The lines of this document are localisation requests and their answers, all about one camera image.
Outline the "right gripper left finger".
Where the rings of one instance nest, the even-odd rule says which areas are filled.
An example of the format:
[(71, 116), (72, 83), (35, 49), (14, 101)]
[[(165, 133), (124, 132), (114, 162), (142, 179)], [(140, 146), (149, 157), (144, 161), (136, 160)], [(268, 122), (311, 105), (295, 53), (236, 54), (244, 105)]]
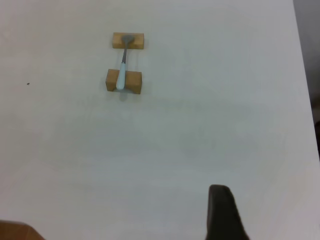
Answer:
[(15, 221), (0, 221), (0, 240), (44, 240), (32, 226)]

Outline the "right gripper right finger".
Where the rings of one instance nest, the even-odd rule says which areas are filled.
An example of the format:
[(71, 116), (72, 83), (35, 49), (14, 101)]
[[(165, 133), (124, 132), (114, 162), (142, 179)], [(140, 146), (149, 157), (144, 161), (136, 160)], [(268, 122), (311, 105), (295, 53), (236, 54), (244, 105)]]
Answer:
[(208, 191), (207, 240), (248, 240), (229, 187), (212, 184)]

